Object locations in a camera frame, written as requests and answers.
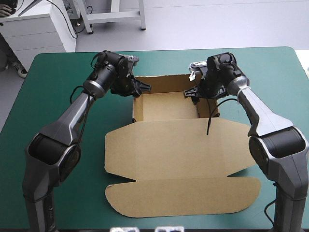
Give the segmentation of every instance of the black cable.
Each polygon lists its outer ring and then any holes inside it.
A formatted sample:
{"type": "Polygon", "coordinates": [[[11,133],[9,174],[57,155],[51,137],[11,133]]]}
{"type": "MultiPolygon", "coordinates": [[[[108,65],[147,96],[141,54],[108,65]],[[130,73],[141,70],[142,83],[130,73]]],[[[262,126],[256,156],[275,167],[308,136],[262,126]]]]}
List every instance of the black cable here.
{"type": "Polygon", "coordinates": [[[93,12],[93,7],[92,7],[92,6],[87,6],[87,9],[88,9],[89,7],[91,7],[91,12],[90,12],[90,14],[92,14],[92,12],[93,12]]]}
{"type": "Polygon", "coordinates": [[[265,209],[264,209],[264,214],[266,215],[266,217],[268,218],[268,220],[271,222],[272,225],[274,225],[274,221],[270,218],[270,216],[267,214],[267,209],[268,207],[270,207],[273,203],[276,202],[277,199],[274,199],[271,203],[267,204],[265,206],[265,209]]]}
{"type": "Polygon", "coordinates": [[[86,112],[85,112],[85,117],[84,117],[84,123],[83,123],[83,126],[82,126],[82,129],[81,129],[81,133],[78,137],[78,140],[77,140],[77,143],[76,143],[76,147],[74,148],[74,151],[73,151],[73,154],[77,151],[81,141],[82,141],[82,137],[83,137],[83,133],[84,133],[84,130],[85,130],[85,125],[86,125],[86,122],[87,122],[87,118],[88,118],[88,113],[89,113],[89,110],[90,110],[90,95],[88,95],[88,98],[87,98],[87,107],[86,107],[86,112]]]}
{"type": "Polygon", "coordinates": [[[211,117],[212,117],[212,114],[214,113],[214,111],[215,111],[216,109],[218,109],[218,107],[219,107],[220,105],[222,105],[224,102],[227,102],[227,101],[237,101],[237,99],[235,99],[235,98],[226,99],[226,100],[220,102],[220,103],[213,109],[213,111],[211,112],[211,114],[209,115],[209,118],[208,118],[208,125],[207,125],[207,132],[206,132],[207,135],[209,134],[209,128],[210,128],[210,126],[211,126],[211,117]]]}
{"type": "Polygon", "coordinates": [[[73,97],[75,91],[76,91],[78,88],[84,88],[84,87],[83,87],[83,86],[77,86],[77,87],[75,87],[75,89],[73,90],[73,92],[71,93],[71,96],[70,96],[70,103],[71,103],[71,104],[72,104],[72,97],[73,97]]]}
{"type": "Polygon", "coordinates": [[[23,5],[24,5],[24,0],[22,1],[20,7],[18,9],[16,9],[16,11],[18,11],[23,5]]]}
{"type": "MultiPolygon", "coordinates": [[[[88,9],[89,7],[91,7],[91,12],[90,12],[90,14],[92,14],[93,8],[92,8],[92,6],[87,6],[87,9],[88,9]]],[[[86,26],[84,25],[84,27],[83,27],[83,29],[82,29],[81,31],[77,32],[75,28],[74,28],[74,31],[75,31],[76,34],[79,34],[79,33],[83,32],[83,31],[85,30],[85,28],[86,28],[86,26]]]]}
{"type": "Polygon", "coordinates": [[[69,24],[68,24],[68,22],[67,22],[67,19],[66,19],[66,17],[64,16],[62,10],[61,10],[56,4],[54,4],[53,2],[51,2],[50,0],[46,0],[46,1],[48,1],[50,4],[54,5],[54,6],[61,12],[61,14],[62,14],[64,20],[66,21],[66,24],[67,24],[67,27],[68,27],[68,30],[69,30],[71,36],[72,36],[73,38],[77,39],[77,38],[78,38],[78,34],[76,34],[76,36],[74,36],[74,35],[72,34],[72,32],[71,32],[71,30],[70,30],[70,27],[69,27],[69,24]]]}

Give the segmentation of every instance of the unfolded cardboard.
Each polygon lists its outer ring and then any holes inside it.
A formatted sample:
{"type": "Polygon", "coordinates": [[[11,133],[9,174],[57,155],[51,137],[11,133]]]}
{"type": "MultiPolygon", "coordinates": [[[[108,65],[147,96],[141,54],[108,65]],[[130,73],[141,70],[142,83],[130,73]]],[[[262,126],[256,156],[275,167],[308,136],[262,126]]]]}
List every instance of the unfolded cardboard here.
{"type": "MultiPolygon", "coordinates": [[[[259,194],[253,177],[228,177],[254,165],[249,127],[213,118],[206,135],[208,102],[196,106],[183,90],[188,75],[139,77],[152,91],[134,100],[135,123],[105,139],[105,170],[136,182],[110,185],[111,206],[128,217],[234,213],[259,194]]],[[[216,101],[209,100],[211,111],[216,101]]]]}

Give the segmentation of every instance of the white desk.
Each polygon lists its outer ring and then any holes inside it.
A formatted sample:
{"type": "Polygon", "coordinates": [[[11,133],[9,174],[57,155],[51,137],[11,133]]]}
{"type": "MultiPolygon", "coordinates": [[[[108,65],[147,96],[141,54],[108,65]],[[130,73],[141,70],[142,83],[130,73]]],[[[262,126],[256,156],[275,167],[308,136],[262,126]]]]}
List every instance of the white desk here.
{"type": "MultiPolygon", "coordinates": [[[[20,10],[10,17],[0,18],[0,33],[10,45],[19,61],[28,71],[34,57],[40,53],[75,52],[76,40],[71,37],[60,11],[42,1],[18,17],[33,0],[24,0],[20,10]]],[[[71,32],[72,25],[62,0],[53,0],[64,13],[71,32]]]]}

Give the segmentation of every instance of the green table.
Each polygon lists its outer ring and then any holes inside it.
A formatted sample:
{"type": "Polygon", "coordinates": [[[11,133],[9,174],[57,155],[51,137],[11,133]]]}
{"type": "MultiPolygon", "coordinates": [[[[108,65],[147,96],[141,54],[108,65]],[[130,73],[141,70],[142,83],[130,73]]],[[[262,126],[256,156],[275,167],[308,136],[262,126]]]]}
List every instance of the green table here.
{"type": "MultiPolygon", "coordinates": [[[[309,138],[309,81],[293,49],[288,47],[123,52],[140,57],[135,75],[188,73],[190,62],[205,60],[222,52],[235,54],[241,69],[250,78],[254,92],[276,113],[289,118],[309,138]]],[[[95,53],[38,55],[31,66],[6,124],[0,134],[0,228],[28,228],[22,194],[25,169],[24,148],[45,124],[55,121],[69,106],[73,88],[91,73],[95,53]]],[[[227,102],[221,117],[248,124],[244,110],[227,102]]],[[[59,228],[110,228],[183,225],[186,228],[270,228],[264,216],[275,188],[257,165],[236,175],[255,176],[262,182],[258,199],[248,209],[226,215],[129,218],[108,204],[105,187],[125,180],[104,171],[104,137],[109,131],[131,123],[132,97],[108,93],[89,113],[78,166],[60,188],[55,188],[56,218],[59,228]]],[[[309,227],[309,203],[303,227],[309,227]]]]}

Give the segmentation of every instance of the cardboard box flap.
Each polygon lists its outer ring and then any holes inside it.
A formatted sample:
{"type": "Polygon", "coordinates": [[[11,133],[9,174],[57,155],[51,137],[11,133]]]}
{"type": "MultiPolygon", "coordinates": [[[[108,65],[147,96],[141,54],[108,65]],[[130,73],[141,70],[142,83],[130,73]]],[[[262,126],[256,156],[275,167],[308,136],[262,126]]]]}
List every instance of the cardboard box flap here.
{"type": "Polygon", "coordinates": [[[133,218],[225,214],[249,207],[260,187],[252,177],[153,180],[108,186],[105,196],[117,212],[133,218]]]}
{"type": "Polygon", "coordinates": [[[226,177],[255,164],[249,126],[222,118],[136,122],[105,140],[105,170],[134,180],[226,177]]]}

